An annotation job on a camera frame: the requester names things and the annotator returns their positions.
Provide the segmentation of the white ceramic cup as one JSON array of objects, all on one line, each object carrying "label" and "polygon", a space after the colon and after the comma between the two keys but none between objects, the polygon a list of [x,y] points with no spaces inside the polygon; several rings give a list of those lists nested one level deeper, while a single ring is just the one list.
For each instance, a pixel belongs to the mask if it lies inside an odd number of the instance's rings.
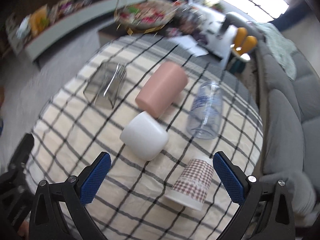
[{"label": "white ceramic cup", "polygon": [[135,156],[144,161],[154,159],[169,141],[167,131],[146,111],[134,117],[119,138]]}]

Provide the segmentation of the red plaid paper cup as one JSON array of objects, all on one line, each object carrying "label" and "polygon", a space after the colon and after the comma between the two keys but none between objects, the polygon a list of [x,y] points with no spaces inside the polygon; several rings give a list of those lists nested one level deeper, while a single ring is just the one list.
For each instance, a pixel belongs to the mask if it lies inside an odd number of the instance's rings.
[{"label": "red plaid paper cup", "polygon": [[213,160],[207,156],[190,159],[165,197],[173,202],[201,211],[214,174]]}]

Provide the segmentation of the clear printed plastic cup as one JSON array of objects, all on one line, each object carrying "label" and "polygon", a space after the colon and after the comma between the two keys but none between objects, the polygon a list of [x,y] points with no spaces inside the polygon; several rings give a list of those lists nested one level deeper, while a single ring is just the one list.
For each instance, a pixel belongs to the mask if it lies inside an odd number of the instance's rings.
[{"label": "clear printed plastic cup", "polygon": [[187,132],[199,139],[212,140],[218,136],[223,110],[222,89],[215,81],[200,85],[189,111]]}]

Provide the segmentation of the clear square glass cup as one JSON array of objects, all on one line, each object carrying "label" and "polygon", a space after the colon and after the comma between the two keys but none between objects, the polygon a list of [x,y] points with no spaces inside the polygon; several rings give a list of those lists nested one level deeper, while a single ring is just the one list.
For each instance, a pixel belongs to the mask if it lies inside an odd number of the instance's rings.
[{"label": "clear square glass cup", "polygon": [[125,64],[103,61],[89,78],[84,89],[84,97],[98,107],[114,109],[126,74]]}]

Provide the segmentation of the pink cylindrical cup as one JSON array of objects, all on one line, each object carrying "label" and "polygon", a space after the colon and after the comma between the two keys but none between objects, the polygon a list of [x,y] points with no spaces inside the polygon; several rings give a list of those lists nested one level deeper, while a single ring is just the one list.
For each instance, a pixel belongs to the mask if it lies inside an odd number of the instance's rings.
[{"label": "pink cylindrical cup", "polygon": [[137,106],[159,118],[175,101],[188,84],[188,76],[184,69],[167,61],[161,64],[136,96]]}]

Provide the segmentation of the grey sectional sofa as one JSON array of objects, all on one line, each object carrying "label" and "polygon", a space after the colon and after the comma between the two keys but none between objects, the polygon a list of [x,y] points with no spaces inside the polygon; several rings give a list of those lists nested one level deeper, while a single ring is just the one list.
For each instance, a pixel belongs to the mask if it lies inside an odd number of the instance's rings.
[{"label": "grey sectional sofa", "polygon": [[262,181],[285,181],[296,216],[319,211],[319,77],[297,48],[291,80],[258,36],[256,60],[263,150],[257,172]]}]

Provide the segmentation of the white low tv cabinet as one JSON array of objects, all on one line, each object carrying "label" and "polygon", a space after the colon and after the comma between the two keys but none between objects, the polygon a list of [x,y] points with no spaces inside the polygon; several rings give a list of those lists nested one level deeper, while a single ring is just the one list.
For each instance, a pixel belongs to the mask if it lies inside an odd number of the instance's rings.
[{"label": "white low tv cabinet", "polygon": [[144,1],[146,0],[102,0],[92,3],[91,5],[57,21],[54,25],[45,29],[39,36],[35,37],[26,45],[22,44],[22,42],[17,39],[16,29],[7,34],[8,42],[16,55],[24,52],[29,61],[34,62],[55,42],[84,24],[105,15],[109,15],[117,8]]}]

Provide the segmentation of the light green blanket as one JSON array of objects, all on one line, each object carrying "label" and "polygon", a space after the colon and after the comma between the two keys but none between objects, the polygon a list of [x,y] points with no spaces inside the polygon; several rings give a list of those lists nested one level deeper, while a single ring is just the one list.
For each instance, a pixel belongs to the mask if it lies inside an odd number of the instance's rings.
[{"label": "light green blanket", "polygon": [[272,23],[253,22],[253,24],[264,35],[265,43],[277,63],[291,80],[295,80],[297,69],[291,55],[297,51],[296,45],[285,38]]}]

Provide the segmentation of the yellow snack bag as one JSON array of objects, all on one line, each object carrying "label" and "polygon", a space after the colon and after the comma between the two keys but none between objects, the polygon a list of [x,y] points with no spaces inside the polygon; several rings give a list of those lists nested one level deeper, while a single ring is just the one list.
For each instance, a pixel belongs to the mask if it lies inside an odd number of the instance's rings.
[{"label": "yellow snack bag", "polygon": [[32,37],[38,36],[49,25],[48,5],[44,5],[37,9],[29,18]]}]

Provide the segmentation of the dark coffee table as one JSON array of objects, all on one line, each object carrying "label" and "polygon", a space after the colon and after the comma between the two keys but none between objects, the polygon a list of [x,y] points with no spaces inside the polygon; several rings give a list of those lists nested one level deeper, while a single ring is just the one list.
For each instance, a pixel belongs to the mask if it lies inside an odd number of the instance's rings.
[{"label": "dark coffee table", "polygon": [[[149,32],[149,34],[153,36],[163,36],[166,38],[185,35],[181,30],[181,22],[181,17],[175,16],[164,27],[158,30],[153,30]],[[215,34],[209,30],[211,23],[211,20],[206,20],[203,31],[201,31],[200,28],[197,28],[191,36],[198,42],[198,45],[201,48],[204,48],[209,52],[208,58],[217,62],[222,62],[222,60],[226,59],[229,55],[229,43],[218,39]],[[98,37],[100,45],[103,46],[112,40],[116,40],[126,35],[138,35],[144,33],[146,33],[144,30],[129,30],[118,23],[112,23],[111,25],[99,29]]]}]

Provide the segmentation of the white paper sheet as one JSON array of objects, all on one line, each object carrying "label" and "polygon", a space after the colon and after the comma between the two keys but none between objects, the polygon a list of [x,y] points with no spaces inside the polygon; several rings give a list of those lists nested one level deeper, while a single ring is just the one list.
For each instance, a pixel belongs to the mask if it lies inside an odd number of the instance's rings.
[{"label": "white paper sheet", "polygon": [[205,56],[209,54],[208,51],[199,46],[190,35],[171,37],[169,38],[169,41],[178,44],[195,57]]}]

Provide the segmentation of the tiered snack fruit bowl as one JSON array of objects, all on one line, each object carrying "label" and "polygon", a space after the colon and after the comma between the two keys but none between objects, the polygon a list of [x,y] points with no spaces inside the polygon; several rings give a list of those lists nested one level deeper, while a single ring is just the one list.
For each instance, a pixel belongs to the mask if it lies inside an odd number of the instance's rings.
[{"label": "tiered snack fruit bowl", "polygon": [[178,5],[168,0],[117,0],[114,20],[126,28],[150,33],[162,29],[175,16]]}]

